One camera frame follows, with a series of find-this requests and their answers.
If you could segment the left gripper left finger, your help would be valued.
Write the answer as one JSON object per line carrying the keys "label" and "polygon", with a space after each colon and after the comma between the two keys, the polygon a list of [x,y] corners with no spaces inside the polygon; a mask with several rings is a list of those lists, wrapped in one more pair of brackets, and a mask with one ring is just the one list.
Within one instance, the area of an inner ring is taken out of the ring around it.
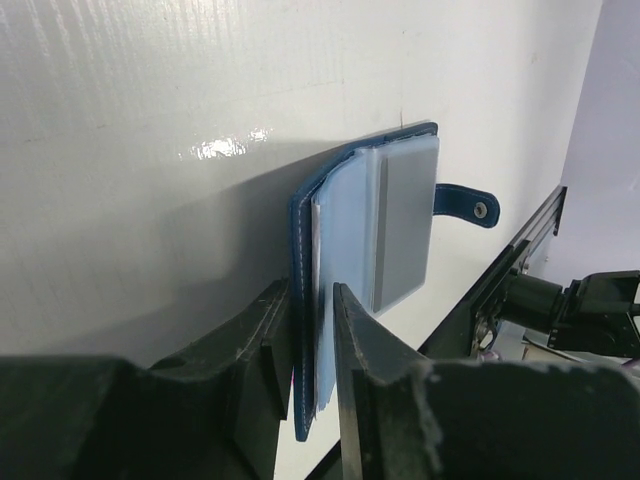
{"label": "left gripper left finger", "polygon": [[270,479],[293,354],[289,283],[149,368],[1,360],[5,479]]}

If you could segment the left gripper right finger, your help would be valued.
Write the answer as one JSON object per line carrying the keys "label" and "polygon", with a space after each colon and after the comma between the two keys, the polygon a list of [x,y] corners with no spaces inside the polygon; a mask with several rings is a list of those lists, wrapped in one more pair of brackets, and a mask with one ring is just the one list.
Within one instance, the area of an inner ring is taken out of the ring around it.
{"label": "left gripper right finger", "polygon": [[635,479],[639,388],[619,368],[419,354],[333,287],[347,479]]}

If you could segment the blue card holder wallet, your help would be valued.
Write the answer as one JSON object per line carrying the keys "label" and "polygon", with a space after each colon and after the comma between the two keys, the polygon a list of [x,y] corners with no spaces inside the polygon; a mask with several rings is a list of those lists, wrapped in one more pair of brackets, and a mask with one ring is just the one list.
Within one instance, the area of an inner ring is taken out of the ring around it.
{"label": "blue card holder wallet", "polygon": [[[346,284],[373,316],[381,151],[439,143],[438,126],[424,122],[340,147],[289,200],[291,304],[296,334],[294,428],[307,440],[316,414],[336,384],[333,285]],[[490,229],[500,219],[497,197],[437,180],[433,217],[448,216]]]}

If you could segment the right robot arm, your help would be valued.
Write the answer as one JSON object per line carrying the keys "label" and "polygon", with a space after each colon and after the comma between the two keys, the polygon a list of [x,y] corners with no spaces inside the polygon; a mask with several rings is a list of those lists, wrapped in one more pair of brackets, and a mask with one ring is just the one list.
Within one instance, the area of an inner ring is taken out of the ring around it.
{"label": "right robot arm", "polygon": [[548,336],[547,346],[601,356],[639,357],[639,272],[594,273],[568,287],[512,278],[499,317]]}

